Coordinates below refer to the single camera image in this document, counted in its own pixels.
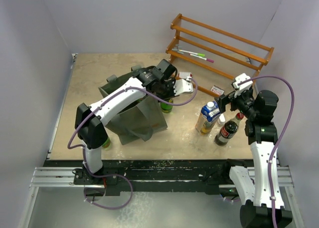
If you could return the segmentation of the green canvas bag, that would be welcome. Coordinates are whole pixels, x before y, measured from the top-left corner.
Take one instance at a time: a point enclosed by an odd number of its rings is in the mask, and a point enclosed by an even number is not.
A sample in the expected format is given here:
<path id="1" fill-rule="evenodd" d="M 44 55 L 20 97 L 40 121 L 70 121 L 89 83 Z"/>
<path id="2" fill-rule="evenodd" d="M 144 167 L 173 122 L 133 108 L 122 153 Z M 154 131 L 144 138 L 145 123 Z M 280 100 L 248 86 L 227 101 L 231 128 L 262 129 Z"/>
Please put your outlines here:
<path id="1" fill-rule="evenodd" d="M 130 75 L 131 72 L 121 77 L 109 77 L 108 83 L 100 87 L 103 98 L 123 85 Z M 123 145 L 137 139 L 147 141 L 154 132 L 167 128 L 164 116 L 160 113 L 159 100 L 154 95 L 146 95 L 119 112 L 105 127 L 116 133 Z"/>

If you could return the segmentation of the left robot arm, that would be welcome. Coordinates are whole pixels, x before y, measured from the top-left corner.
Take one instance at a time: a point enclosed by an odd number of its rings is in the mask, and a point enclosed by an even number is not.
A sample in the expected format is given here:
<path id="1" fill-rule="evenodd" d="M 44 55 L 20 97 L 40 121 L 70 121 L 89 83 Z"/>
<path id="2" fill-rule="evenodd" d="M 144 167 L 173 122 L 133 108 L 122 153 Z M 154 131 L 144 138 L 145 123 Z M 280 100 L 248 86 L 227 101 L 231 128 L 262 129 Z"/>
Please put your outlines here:
<path id="1" fill-rule="evenodd" d="M 161 100 L 174 98 L 176 75 L 177 68 L 165 59 L 156 66 L 135 66 L 128 80 L 114 92 L 89 106 L 85 103 L 78 106 L 72 137 L 78 136 L 82 141 L 80 147 L 86 180 L 91 184 L 102 180 L 101 150 L 109 138 L 105 126 L 119 112 L 146 95 L 151 94 Z"/>

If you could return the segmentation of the green Perrier glass bottle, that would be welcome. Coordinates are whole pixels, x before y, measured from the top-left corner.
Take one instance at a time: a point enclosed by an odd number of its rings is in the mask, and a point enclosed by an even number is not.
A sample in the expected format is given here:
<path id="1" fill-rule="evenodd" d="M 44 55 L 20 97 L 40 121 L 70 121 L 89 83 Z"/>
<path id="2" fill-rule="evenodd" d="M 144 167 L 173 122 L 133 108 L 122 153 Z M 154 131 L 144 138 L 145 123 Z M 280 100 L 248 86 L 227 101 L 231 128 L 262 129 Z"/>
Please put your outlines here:
<path id="1" fill-rule="evenodd" d="M 168 103 L 173 103 L 173 99 L 171 98 L 171 99 L 169 99 L 169 100 L 166 100 L 166 102 L 168 102 Z M 173 106 L 161 102 L 161 103 L 160 103 L 160 108 L 161 108 L 161 110 L 162 110 L 163 113 L 170 113 L 170 112 L 172 111 Z"/>

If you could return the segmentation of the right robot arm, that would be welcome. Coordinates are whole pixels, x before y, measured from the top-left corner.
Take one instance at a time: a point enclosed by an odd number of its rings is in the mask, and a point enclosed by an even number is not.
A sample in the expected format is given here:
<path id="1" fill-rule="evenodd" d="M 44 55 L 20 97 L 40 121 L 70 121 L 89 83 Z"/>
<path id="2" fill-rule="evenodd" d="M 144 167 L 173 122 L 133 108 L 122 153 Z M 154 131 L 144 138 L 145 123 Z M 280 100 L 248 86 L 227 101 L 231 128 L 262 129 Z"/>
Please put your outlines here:
<path id="1" fill-rule="evenodd" d="M 278 133 L 272 119 L 279 101 L 277 95 L 262 90 L 253 97 L 250 88 L 237 94 L 233 91 L 217 97 L 221 112 L 226 105 L 246 117 L 245 134 L 248 138 L 253 162 L 254 178 L 246 166 L 237 164 L 222 171 L 222 180 L 234 184 L 241 200 L 240 223 L 244 228 L 285 228 L 293 220 L 291 211 L 285 209 L 278 182 Z"/>

